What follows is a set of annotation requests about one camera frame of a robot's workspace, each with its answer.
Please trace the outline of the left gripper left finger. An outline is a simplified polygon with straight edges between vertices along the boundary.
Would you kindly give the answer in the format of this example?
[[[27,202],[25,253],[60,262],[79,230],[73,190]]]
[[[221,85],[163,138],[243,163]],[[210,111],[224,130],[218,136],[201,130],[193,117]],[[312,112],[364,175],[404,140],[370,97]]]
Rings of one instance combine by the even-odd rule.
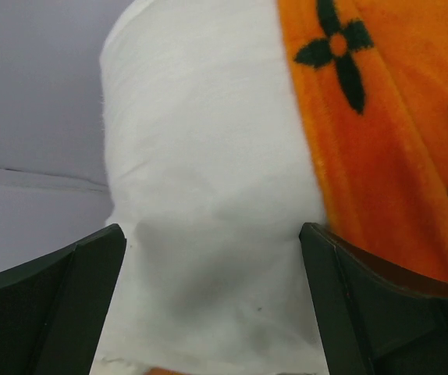
[[[88,374],[125,251],[113,224],[0,272],[0,375]]]

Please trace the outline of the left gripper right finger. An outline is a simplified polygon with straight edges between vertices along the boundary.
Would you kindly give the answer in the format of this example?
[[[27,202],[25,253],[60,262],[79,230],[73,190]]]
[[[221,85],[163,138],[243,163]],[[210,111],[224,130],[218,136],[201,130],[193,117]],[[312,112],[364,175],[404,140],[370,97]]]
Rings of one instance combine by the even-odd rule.
[[[302,226],[300,242],[331,374],[448,375],[448,283],[316,223]]]

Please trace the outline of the white pillow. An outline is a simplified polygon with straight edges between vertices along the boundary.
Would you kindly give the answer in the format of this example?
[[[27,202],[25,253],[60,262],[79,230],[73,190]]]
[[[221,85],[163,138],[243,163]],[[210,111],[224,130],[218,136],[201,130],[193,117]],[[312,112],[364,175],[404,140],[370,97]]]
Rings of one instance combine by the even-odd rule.
[[[92,373],[327,373],[299,242],[326,216],[276,3],[135,1],[100,65],[127,246]]]

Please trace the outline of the orange patterned pillowcase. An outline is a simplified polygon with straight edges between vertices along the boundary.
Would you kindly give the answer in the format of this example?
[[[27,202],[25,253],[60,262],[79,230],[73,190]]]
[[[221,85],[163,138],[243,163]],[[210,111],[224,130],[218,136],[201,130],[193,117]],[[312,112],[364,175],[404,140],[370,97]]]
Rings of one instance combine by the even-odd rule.
[[[448,1],[281,1],[331,229],[448,283]]]

